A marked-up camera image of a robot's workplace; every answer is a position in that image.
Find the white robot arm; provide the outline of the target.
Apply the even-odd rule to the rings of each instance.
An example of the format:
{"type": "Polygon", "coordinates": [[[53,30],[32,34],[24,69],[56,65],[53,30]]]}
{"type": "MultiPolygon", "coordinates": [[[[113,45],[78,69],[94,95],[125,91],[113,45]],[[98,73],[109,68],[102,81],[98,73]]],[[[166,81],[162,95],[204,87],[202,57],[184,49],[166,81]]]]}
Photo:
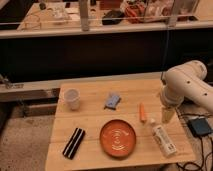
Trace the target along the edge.
{"type": "Polygon", "coordinates": [[[206,75],[207,68],[199,60],[174,66],[165,72],[165,85],[160,92],[163,123],[170,122],[185,98],[213,113],[213,86],[204,81],[206,75]]]}

